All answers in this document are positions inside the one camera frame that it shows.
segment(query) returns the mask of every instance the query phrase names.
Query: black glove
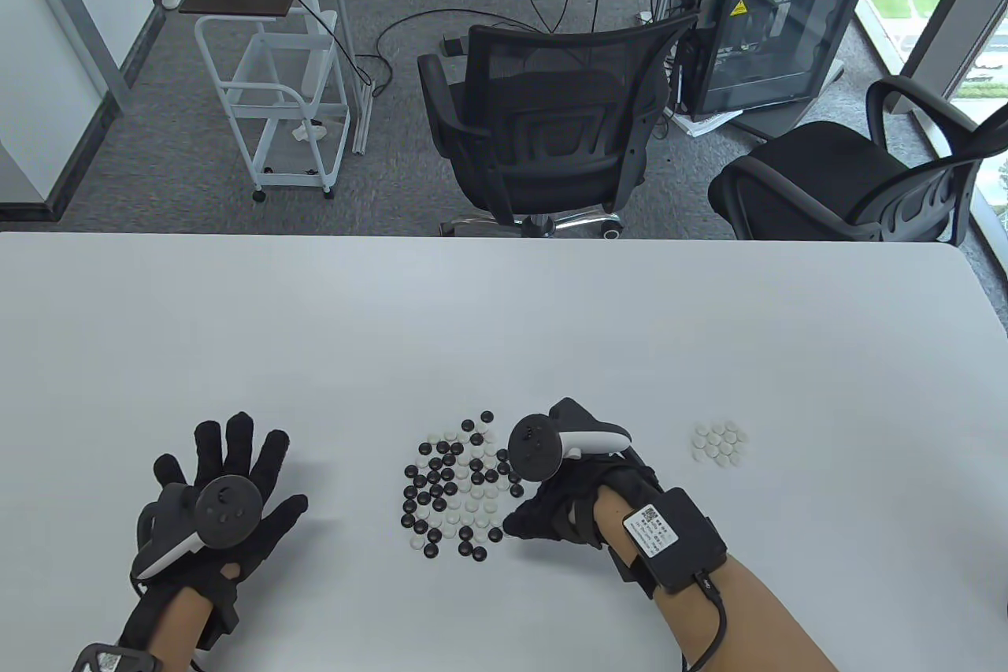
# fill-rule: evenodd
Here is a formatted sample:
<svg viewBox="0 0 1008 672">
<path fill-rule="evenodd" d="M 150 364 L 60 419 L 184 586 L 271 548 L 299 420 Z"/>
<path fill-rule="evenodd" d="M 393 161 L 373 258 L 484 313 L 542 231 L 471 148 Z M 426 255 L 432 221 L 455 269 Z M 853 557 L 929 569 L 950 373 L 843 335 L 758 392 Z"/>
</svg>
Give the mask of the black glove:
<svg viewBox="0 0 1008 672">
<path fill-rule="evenodd" d="M 516 538 L 605 543 L 595 525 L 599 486 L 609 486 L 634 509 L 656 499 L 661 488 L 651 467 L 618 454 L 564 459 L 529 501 L 504 518 L 504 532 Z"/>
<path fill-rule="evenodd" d="M 253 466 L 252 429 L 252 417 L 244 412 L 231 417 L 227 427 L 228 455 L 224 458 L 220 424 L 208 420 L 197 426 L 195 493 L 203 491 L 206 485 L 221 476 L 242 476 L 259 489 L 263 503 L 266 503 L 276 486 L 290 439 L 282 430 L 270 431 Z M 171 454 L 162 454 L 155 460 L 154 478 L 162 488 L 168 484 L 185 483 L 178 460 Z M 210 649 L 222 634 L 231 633 L 238 624 L 234 611 L 237 583 L 248 579 L 307 508 L 307 497 L 292 496 L 277 505 L 237 546 L 230 549 L 204 548 L 195 554 L 186 554 L 149 580 L 141 582 L 147 589 L 136 611 L 130 615 L 120 645 L 132 649 L 147 648 L 164 609 L 180 589 L 191 587 L 214 603 L 214 612 L 199 644 L 201 649 Z M 221 574 L 222 568 L 228 564 L 237 564 L 240 570 L 233 580 Z"/>
</svg>

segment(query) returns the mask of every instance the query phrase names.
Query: office chair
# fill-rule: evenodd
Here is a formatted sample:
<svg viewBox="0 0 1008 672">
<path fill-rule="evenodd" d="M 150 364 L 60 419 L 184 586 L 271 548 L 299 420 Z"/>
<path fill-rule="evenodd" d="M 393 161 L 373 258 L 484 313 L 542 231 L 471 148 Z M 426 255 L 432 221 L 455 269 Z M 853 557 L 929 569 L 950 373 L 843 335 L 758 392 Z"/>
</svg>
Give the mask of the office chair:
<svg viewBox="0 0 1008 672">
<path fill-rule="evenodd" d="M 907 168 L 886 152 L 882 106 L 893 93 L 934 121 L 951 157 Z M 711 208 L 743 240 L 935 241 L 951 214 L 959 247 L 981 161 L 1008 149 L 1008 106 L 976 125 L 905 77 L 875 82 L 866 105 L 871 139 L 828 121 L 799 125 L 727 165 Z"/>
<path fill-rule="evenodd" d="M 430 135 L 482 212 L 442 223 L 504 226 L 523 237 L 602 223 L 643 181 L 645 145 L 668 100 L 665 57 L 696 13 L 601 34 L 529 34 L 475 26 L 466 81 L 448 85 L 435 55 L 417 59 Z M 555 214 L 602 205 L 602 211 Z"/>
</svg>

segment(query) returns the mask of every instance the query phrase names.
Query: qr code label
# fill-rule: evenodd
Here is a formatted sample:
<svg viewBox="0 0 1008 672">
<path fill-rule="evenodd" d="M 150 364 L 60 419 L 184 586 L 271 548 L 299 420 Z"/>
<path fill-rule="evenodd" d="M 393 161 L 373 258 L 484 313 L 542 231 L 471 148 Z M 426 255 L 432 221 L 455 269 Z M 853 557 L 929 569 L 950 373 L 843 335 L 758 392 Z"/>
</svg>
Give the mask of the qr code label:
<svg viewBox="0 0 1008 672">
<path fill-rule="evenodd" d="M 651 559 L 679 540 L 672 526 L 665 522 L 652 505 L 635 511 L 623 521 L 627 533 L 637 543 L 637 548 Z"/>
</svg>

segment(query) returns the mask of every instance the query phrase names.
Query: wrist tracker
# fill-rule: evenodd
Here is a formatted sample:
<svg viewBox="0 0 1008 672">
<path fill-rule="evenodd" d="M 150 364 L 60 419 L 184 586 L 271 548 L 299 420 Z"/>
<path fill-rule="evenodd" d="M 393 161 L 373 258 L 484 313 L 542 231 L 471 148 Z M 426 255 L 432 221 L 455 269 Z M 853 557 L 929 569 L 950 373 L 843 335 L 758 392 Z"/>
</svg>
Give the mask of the wrist tracker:
<svg viewBox="0 0 1008 672">
<path fill-rule="evenodd" d="M 728 547 L 714 524 L 683 489 L 670 489 L 623 518 L 623 528 L 640 553 L 628 568 L 630 579 L 641 582 L 638 576 L 646 570 L 667 593 L 678 593 L 699 582 L 700 576 L 713 572 L 728 558 Z M 654 592 L 654 587 L 648 591 L 644 582 L 641 585 L 645 592 Z"/>
</svg>

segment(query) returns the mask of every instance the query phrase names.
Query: gray carpet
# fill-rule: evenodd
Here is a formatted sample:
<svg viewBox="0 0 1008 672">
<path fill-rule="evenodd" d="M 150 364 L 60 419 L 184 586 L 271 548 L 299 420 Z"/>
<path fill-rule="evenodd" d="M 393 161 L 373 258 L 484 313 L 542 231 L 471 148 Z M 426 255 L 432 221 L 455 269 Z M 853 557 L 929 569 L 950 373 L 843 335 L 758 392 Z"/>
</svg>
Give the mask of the gray carpet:
<svg viewBox="0 0 1008 672">
<path fill-rule="evenodd" d="M 322 0 L 332 7 L 333 0 Z M 347 0 L 358 52 L 371 52 L 375 36 L 392 20 L 422 9 L 465 6 L 492 10 L 533 23 L 528 0 Z M 563 0 L 537 0 L 555 23 Z M 588 30 L 594 0 L 571 0 L 560 30 Z M 599 28 L 623 27 L 648 0 L 602 0 Z M 474 16 L 437 14 L 403 23 L 386 35 L 383 51 L 395 82 L 375 102 L 365 156 L 348 154 L 335 200 L 318 189 L 270 189 L 252 203 L 248 175 L 194 41 L 191 16 L 169 13 L 139 81 L 132 110 L 118 118 L 67 214 L 53 230 L 130 233 L 304 233 L 429 236 L 451 216 L 469 212 L 451 167 L 431 145 L 417 82 L 417 55 L 435 51 L 443 34 L 463 34 Z M 213 34 L 218 59 L 233 66 L 246 44 L 247 28 Z M 880 77 L 878 63 L 857 23 L 839 55 L 847 74 L 808 115 L 867 132 L 864 96 Z M 450 78 L 462 78 L 460 59 L 449 60 Z M 377 60 L 365 66 L 384 77 Z M 350 72 L 344 68 L 345 77 Z M 908 164 L 929 158 L 908 117 L 889 118 L 889 145 Z M 648 145 L 647 181 L 623 212 L 627 237 L 732 239 L 727 223 L 707 203 L 707 186 L 724 164 L 746 153 L 750 136 L 722 128 L 690 139 L 671 128 Z M 42 230 L 8 225 L 5 229 Z M 975 234 L 964 251 L 1003 322 L 1008 298 L 1003 273 L 990 262 Z"/>
</svg>

